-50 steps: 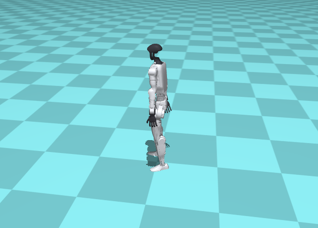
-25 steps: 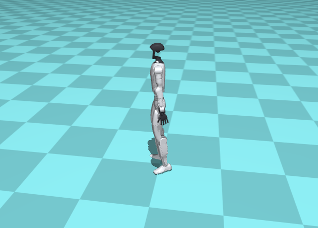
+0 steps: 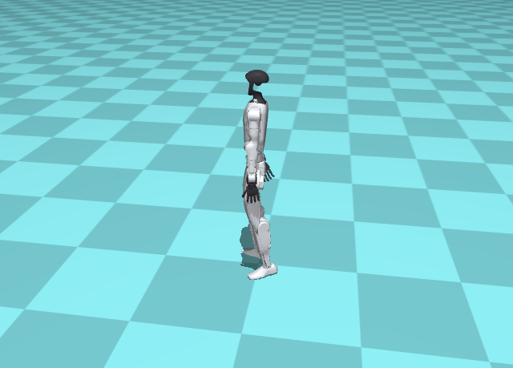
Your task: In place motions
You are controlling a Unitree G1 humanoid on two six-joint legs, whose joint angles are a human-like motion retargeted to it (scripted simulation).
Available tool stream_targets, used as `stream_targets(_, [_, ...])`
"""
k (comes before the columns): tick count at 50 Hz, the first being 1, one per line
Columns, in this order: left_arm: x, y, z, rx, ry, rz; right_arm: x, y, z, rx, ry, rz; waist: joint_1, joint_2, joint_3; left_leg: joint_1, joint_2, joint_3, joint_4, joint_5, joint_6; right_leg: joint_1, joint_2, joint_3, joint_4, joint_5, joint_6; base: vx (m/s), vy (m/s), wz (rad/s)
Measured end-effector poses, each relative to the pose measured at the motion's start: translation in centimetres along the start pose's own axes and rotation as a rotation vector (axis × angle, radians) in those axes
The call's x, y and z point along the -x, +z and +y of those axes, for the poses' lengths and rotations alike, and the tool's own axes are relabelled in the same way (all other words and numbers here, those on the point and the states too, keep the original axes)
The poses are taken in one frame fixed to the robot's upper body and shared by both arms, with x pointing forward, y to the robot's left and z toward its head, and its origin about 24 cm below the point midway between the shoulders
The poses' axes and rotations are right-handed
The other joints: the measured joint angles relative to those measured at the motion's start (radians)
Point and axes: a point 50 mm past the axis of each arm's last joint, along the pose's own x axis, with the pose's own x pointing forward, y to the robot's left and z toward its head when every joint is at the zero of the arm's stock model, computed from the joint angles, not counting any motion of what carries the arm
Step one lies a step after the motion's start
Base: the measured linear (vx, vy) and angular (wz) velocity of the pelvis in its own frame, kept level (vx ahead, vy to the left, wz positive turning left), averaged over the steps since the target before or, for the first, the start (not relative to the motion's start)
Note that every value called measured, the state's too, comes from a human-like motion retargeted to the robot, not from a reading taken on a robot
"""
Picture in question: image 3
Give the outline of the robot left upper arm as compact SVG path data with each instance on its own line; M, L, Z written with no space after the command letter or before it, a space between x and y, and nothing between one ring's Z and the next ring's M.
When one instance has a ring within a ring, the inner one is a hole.
M256 149L258 148L258 140L259 140L259 128L261 121L261 111L259 107L250 107L247 113L248 120L248 136L250 141L247 141L244 144L244 149L246 151L246 146L248 144L254 144Z

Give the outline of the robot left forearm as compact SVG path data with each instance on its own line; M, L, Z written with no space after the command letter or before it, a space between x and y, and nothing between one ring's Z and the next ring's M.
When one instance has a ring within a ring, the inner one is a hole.
M257 165L257 149L254 144L248 144L246 146L247 155L245 159L247 160L247 173L248 173L248 182L254 183L256 182L256 165Z

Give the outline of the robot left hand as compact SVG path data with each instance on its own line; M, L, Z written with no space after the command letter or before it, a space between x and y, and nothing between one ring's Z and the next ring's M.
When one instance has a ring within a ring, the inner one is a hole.
M258 188L255 184L257 184L257 175L256 175L256 182L254 183L249 183L248 182L248 176L247 176L247 184L248 186L246 187L246 190L244 191L242 197L244 197L244 195L247 193L247 202L249 200L249 197L250 197L250 202L252 203L252 197L254 199L254 202L256 202L256 197L257 197L257 200L260 201L259 199L259 195L258 195Z

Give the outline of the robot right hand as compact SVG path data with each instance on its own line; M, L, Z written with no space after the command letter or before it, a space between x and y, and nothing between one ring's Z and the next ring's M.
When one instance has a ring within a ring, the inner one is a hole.
M264 155L265 155L265 154L264 154ZM265 159L265 160L266 160L266 159ZM269 176L269 179L271 180L272 178L271 178L271 176L269 175L269 172L270 172L270 174L272 175L272 177L274 177L274 175L272 174L272 172L271 172L271 170L270 170L270 168L269 168L269 165L268 165L266 162L265 162L265 165L266 165L266 172L267 172L267 175ZM268 170L269 170L269 172L268 172ZM266 176L266 174L265 174L265 178L266 178L266 180L267 180L267 181L269 181L269 179L268 179L268 177ZM265 178L264 178L264 182L265 182Z

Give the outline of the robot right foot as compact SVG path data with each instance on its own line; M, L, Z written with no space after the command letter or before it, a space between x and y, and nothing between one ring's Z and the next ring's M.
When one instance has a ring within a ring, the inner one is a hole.
M256 249L257 249L257 248L256 248ZM252 249L244 248L244 249L242 249L242 250L241 250L241 252L242 252L242 253L245 253L245 254L247 254L247 255L249 255L249 256L252 256L252 257L258 257L258 258L261 258L261 257L260 257L260 254L259 254L258 252L256 252L256 251L254 251L254 250L255 250L255 248L252 248Z

